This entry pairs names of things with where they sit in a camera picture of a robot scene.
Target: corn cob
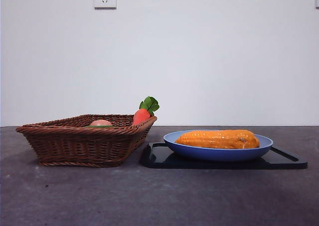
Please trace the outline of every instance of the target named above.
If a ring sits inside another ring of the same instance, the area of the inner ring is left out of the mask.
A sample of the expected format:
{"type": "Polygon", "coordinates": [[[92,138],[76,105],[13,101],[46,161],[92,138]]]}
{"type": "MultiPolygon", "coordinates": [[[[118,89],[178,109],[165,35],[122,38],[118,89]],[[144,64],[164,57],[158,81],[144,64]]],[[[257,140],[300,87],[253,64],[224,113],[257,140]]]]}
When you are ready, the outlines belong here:
{"type": "Polygon", "coordinates": [[[217,149],[258,148],[259,140],[249,130],[197,130],[182,134],[175,143],[217,149]]]}

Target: white wall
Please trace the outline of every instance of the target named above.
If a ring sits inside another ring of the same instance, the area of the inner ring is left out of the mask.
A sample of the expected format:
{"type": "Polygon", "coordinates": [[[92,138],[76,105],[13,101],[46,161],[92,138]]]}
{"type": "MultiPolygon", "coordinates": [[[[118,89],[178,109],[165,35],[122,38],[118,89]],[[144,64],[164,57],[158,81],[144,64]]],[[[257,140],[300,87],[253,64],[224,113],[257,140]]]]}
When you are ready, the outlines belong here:
{"type": "MultiPolygon", "coordinates": [[[[1,24],[0,24],[0,42],[1,42],[1,24]]],[[[1,84],[1,71],[2,71],[2,67],[1,67],[1,54],[0,54],[0,126],[1,126],[1,91],[2,91],[2,84],[1,84]]]]}
{"type": "Polygon", "coordinates": [[[1,125],[319,125],[315,0],[1,0],[1,125]]]}

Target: green leaf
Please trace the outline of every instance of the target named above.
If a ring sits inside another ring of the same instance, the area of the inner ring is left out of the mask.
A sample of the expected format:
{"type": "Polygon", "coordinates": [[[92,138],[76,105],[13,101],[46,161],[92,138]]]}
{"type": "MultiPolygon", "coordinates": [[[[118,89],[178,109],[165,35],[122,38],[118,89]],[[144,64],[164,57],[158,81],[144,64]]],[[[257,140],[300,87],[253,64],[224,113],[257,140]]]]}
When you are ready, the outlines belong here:
{"type": "Polygon", "coordinates": [[[146,109],[151,115],[154,115],[154,111],[160,108],[159,103],[154,97],[148,96],[144,102],[140,103],[140,109],[146,109]]]}

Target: black cutting board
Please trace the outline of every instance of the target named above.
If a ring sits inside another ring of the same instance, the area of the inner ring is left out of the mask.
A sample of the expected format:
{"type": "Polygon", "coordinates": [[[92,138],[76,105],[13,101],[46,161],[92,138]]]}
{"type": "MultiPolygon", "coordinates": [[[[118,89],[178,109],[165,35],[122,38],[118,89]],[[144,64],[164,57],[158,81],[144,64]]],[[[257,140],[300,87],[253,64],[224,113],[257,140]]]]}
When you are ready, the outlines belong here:
{"type": "Polygon", "coordinates": [[[262,157],[251,161],[217,162],[186,158],[173,152],[166,143],[149,143],[140,163],[154,169],[300,170],[308,167],[306,160],[274,146],[262,157]]]}

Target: basket rim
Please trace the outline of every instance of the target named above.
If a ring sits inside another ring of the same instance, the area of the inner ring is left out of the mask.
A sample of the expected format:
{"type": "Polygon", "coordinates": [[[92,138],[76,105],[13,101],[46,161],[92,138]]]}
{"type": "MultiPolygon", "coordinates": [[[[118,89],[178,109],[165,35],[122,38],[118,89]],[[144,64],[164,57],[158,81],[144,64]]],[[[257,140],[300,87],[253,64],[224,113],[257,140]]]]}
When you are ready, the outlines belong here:
{"type": "Polygon", "coordinates": [[[59,120],[71,120],[78,117],[85,116],[103,116],[103,117],[119,117],[119,116],[133,116],[133,115],[120,115],[120,114],[85,114],[79,115],[64,119],[52,120],[47,122],[33,123],[33,124],[24,124],[16,128],[16,131],[19,133],[67,133],[67,134],[135,134],[139,131],[145,130],[148,126],[151,126],[156,120],[156,116],[151,116],[148,120],[141,122],[138,125],[130,125],[130,126],[115,126],[115,127],[106,127],[106,128],[90,128],[90,127],[75,127],[75,126],[54,126],[54,125],[42,125],[42,124],[54,124],[54,122],[59,120]]]}

